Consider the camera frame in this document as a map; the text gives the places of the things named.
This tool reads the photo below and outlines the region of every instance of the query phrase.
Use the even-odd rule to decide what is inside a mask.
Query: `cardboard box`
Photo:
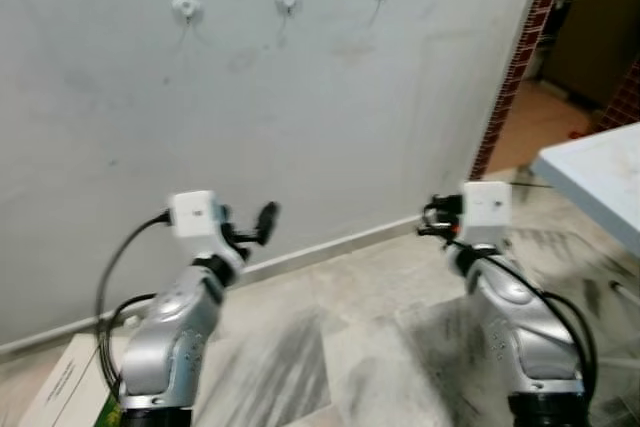
[[[126,339],[114,338],[114,355]],[[116,427],[120,411],[100,371],[93,335],[76,335],[22,417],[20,427]]]

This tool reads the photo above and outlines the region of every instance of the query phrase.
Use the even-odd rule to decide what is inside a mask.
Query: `floor tile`
[[[396,319],[456,426],[510,426],[509,392],[466,298],[416,303]]]
[[[301,420],[298,420],[292,424],[288,424],[287,427],[344,427],[345,423],[342,420],[338,408],[330,406],[325,409],[319,410]]]
[[[454,425],[394,319],[328,335],[325,353],[332,400],[346,425]]]
[[[627,408],[635,416],[636,420],[640,422],[640,382],[635,382],[629,391],[622,397],[622,401]]]
[[[607,427],[639,427],[640,422],[631,414],[618,417],[607,424]]]
[[[524,200],[519,195],[522,189],[528,190]],[[640,261],[555,189],[514,187],[512,224],[514,227],[569,232],[632,275],[640,275]]]
[[[279,427],[329,406],[320,330],[308,311],[211,344],[195,425]]]
[[[306,269],[231,290],[223,305],[216,338],[244,335],[265,324],[294,317],[316,305]]]
[[[563,230],[515,228],[512,232],[512,252],[529,277],[568,297],[588,321],[601,326],[605,350],[628,339],[634,325],[640,328],[640,309],[626,309],[609,286],[615,280],[631,287],[637,285],[638,277],[597,245]]]
[[[570,141],[569,133],[586,131],[589,122],[588,112],[549,94],[535,82],[523,82],[487,171],[529,164],[541,148]]]
[[[625,419],[631,412],[620,397],[614,397],[607,401],[594,402],[589,415],[592,427],[606,427],[614,424],[619,419]]]
[[[310,273],[318,304],[350,324],[462,295],[462,279],[448,270],[440,246],[411,234],[317,264]]]

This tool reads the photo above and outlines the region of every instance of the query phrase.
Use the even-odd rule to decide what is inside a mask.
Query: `white wall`
[[[529,0],[0,0],[0,344],[86,318],[120,238],[186,189],[251,218],[264,260],[417,213],[479,144]],[[112,301],[183,262],[134,245]]]

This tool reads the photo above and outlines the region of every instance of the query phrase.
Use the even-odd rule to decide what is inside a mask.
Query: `white table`
[[[640,258],[640,123],[543,149],[532,169]]]

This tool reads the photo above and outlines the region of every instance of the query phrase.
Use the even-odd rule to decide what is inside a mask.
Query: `green label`
[[[98,420],[96,420],[93,427],[118,427],[120,425],[120,406],[112,395],[107,397],[107,401],[104,403]]]

